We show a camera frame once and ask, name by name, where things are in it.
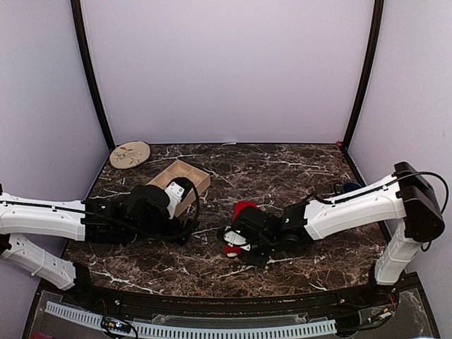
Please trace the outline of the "wooden compartment tray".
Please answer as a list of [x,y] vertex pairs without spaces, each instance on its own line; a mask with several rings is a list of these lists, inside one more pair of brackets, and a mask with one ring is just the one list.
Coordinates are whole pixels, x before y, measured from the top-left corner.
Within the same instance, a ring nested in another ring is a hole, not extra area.
[[174,217],[179,217],[196,202],[193,186],[200,196],[210,186],[210,175],[193,165],[176,160],[148,184],[160,187],[169,194],[172,201],[169,211],[174,213]]

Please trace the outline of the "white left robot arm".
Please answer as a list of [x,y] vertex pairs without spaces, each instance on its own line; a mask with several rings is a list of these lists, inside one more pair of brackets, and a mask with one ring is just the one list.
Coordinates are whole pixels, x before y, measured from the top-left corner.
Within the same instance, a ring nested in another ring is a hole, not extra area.
[[52,202],[1,194],[1,259],[10,261],[60,290],[70,290],[85,308],[100,301],[89,270],[32,243],[27,234],[77,242],[126,246],[140,238],[177,240],[184,236],[175,217],[186,189],[175,182],[165,189],[135,186],[123,201],[101,198]]

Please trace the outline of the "red patterned sock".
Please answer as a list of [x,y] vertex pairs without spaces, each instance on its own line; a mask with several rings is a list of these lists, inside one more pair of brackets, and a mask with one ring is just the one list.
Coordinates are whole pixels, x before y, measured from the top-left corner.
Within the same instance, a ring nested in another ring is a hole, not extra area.
[[252,202],[238,202],[234,207],[232,224],[226,226],[223,240],[227,242],[224,254],[234,258],[244,251],[250,251],[253,242],[257,239],[257,220],[262,210]]

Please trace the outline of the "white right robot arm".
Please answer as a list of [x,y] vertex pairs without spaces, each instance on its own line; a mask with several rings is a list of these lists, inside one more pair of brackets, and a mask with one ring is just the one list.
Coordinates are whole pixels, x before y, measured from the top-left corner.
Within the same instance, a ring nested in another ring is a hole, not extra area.
[[397,283],[421,247],[445,230],[443,209],[426,175],[407,162],[399,162],[393,174],[369,186],[325,199],[310,194],[287,206],[281,216],[266,213],[252,203],[237,203],[223,239],[228,246],[240,248],[244,260],[264,267],[274,251],[305,246],[374,222],[395,220],[395,234],[374,264],[371,282],[360,292],[361,301],[374,307],[386,297],[388,286]]

